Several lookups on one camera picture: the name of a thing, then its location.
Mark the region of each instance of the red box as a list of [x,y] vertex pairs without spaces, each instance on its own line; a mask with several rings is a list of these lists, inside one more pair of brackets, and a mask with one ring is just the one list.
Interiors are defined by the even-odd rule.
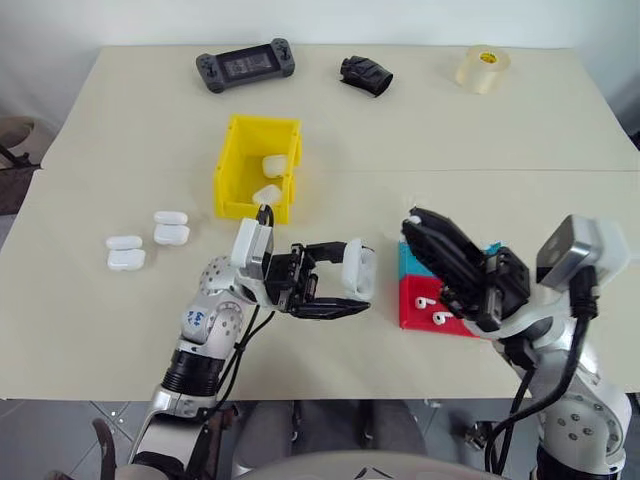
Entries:
[[[448,333],[450,335],[462,335],[465,337],[476,337],[467,330],[461,319],[456,317],[447,318],[443,325],[436,325],[433,322],[433,314],[436,312],[448,312],[447,307],[438,302],[442,280],[436,277],[425,277],[422,275],[405,275],[400,280],[400,295],[398,304],[400,306],[400,327],[411,330],[425,330],[428,332]],[[436,300],[435,305],[427,305],[424,310],[416,308],[416,297],[426,297]]]

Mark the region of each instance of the white wall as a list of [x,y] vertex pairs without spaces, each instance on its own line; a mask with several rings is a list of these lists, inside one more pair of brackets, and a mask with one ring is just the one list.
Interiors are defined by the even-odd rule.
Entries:
[[294,43],[575,47],[624,121],[640,100],[639,17],[640,0],[0,0],[0,113],[59,128],[101,45],[278,35]]

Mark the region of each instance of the yellow bin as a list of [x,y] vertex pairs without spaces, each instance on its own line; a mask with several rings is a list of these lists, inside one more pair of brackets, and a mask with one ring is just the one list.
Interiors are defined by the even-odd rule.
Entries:
[[[262,159],[287,155],[282,178],[267,178]],[[275,221],[289,223],[289,206],[295,197],[293,167],[302,154],[300,121],[287,118],[232,115],[220,159],[213,174],[214,209],[226,218],[253,218],[258,213],[251,197],[270,183],[282,190],[280,203],[272,205]]]

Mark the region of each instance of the cable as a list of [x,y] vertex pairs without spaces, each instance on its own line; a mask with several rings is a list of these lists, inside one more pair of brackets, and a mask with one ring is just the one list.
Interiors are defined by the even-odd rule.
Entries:
[[500,422],[496,428],[492,430],[489,438],[487,439],[487,446],[484,451],[484,468],[487,472],[491,473],[491,451],[493,450],[498,435],[500,435],[503,430],[515,425],[516,422],[541,412],[548,406],[560,400],[562,395],[565,394],[573,380],[576,370],[578,369],[580,356],[582,355],[582,349],[584,347],[584,340],[587,336],[587,330],[589,328],[591,318],[592,317],[590,315],[580,315],[578,317],[576,321],[576,328],[573,331],[573,339],[571,340],[571,347],[569,349],[569,355],[567,356],[567,362],[564,365],[560,381],[552,392],[539,402],[530,405],[524,410],[514,413],[506,420]]
[[220,410],[220,407],[224,404],[224,402],[227,401],[227,398],[229,398],[229,395],[233,390],[233,385],[236,383],[236,377],[238,376],[238,370],[240,369],[240,362],[242,361],[242,355],[244,354],[247,344],[260,330],[262,330],[271,321],[271,319],[276,313],[275,310],[273,310],[260,325],[258,325],[255,329],[253,329],[253,325],[256,321],[256,318],[258,317],[259,311],[260,311],[260,306],[256,305],[256,308],[253,310],[253,315],[251,315],[251,320],[249,321],[249,325],[247,326],[247,330],[242,336],[242,339],[238,343],[236,343],[234,347],[235,352],[233,352],[233,355],[229,360],[229,363],[227,364],[227,367],[225,368],[224,373],[220,377],[220,381],[218,384],[219,385],[224,384],[225,380],[227,379],[227,376],[229,375],[229,372],[231,372],[231,370],[233,369],[233,373],[231,374],[231,379],[229,380],[227,389],[225,390],[220,400],[218,400],[215,406],[211,410],[209,410],[209,413],[207,414],[207,417],[209,418],[215,415],[218,412],[218,410]]
[[[520,382],[520,387],[518,387],[518,391],[513,397],[513,403],[511,403],[511,409],[509,410],[509,415],[513,415],[518,410],[520,410],[520,405],[522,405],[522,400],[524,400],[524,395],[527,393],[527,389],[529,388],[529,384],[531,383],[531,379],[533,375],[536,373],[534,368],[527,370],[522,377],[522,381]],[[510,425],[507,427],[504,433],[504,440],[502,441],[502,447],[500,449],[500,459],[498,461],[494,461],[495,458],[495,448],[492,448],[492,456],[491,456],[491,465],[493,469],[493,473],[497,475],[502,475],[504,471],[504,467],[507,463],[507,456],[509,455],[509,448],[511,447],[511,437],[513,436],[513,429],[515,425]]]

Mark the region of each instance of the white table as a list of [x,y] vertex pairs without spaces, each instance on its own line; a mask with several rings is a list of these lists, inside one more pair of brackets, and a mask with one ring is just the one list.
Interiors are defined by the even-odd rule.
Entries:
[[[510,50],[503,88],[474,96],[445,74],[463,49],[296,47],[290,79],[213,95],[193,60],[218,50],[100,55],[0,254],[0,397],[149,398],[201,269],[229,252],[238,226],[211,211],[233,112],[302,119],[298,196],[276,250],[361,236],[380,259],[366,313],[279,315],[257,336],[235,399],[513,395],[517,379],[490,343],[398,328],[396,242],[414,202],[479,245],[506,242],[529,265],[568,213],[613,218],[640,249],[638,154],[571,52]],[[394,72],[384,95],[337,81],[353,53]],[[186,246],[153,244],[158,209],[189,213]],[[144,269],[106,269],[104,239],[119,233],[143,236]],[[320,292],[338,281],[337,267],[323,268]],[[628,360],[638,285],[635,269],[605,289],[590,336],[607,376],[629,391],[640,390]]]

